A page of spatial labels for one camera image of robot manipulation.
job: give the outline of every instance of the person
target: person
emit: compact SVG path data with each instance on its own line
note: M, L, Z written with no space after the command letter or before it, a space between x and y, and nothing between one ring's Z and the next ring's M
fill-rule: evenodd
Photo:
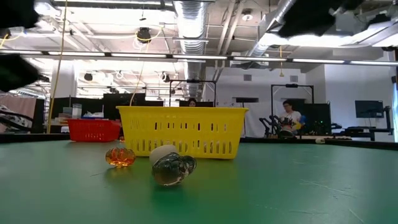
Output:
M194 98L190 98L188 100L188 106L189 107L196 107L197 106L197 101Z
M282 120L282 122L285 119L288 119L289 123L292 125L283 126L282 129L286 129L286 130L296 133L297 130L294 128L294 126L295 126L295 124L300 123L301 114L300 114L300 112L293 110L292 102L290 100L285 100L283 102L283 106L285 109L285 113L282 113L281 115L279 115L279 118Z

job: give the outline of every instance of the white ball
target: white ball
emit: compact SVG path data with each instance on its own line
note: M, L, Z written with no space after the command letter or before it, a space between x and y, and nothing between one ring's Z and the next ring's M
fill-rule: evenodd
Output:
M317 143L317 144L324 144L324 143L325 143L325 140L322 139L322 138L317 138L317 139L315 140L315 143Z
M149 155L150 164L154 165L159 159L169 155L172 152L177 153L177 149L173 145L164 145L157 147L156 149L152 150L152 152L150 152Z

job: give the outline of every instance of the plastic basket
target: plastic basket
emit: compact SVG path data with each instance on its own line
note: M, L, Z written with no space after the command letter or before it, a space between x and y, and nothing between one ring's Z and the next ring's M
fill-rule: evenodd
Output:
M180 155L234 159L246 108L118 106L126 147L137 156L173 144Z
M69 119L70 139L79 142L110 142L117 140L120 123L107 120Z

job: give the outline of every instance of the red basket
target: red basket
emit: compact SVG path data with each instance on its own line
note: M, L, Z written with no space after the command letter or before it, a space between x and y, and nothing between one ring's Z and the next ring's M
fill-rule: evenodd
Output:
M117 140L120 123L107 120L69 119L69 133L72 141L110 142Z

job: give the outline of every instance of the man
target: man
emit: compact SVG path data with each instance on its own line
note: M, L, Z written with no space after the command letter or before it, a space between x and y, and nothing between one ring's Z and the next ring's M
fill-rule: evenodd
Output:
M300 112L294 111L292 109L292 102L290 100L284 101L283 104L285 108L285 113L279 115L279 118L282 120L282 122L284 121L285 118L287 118L289 121L291 120L293 123L298 124L301 118Z

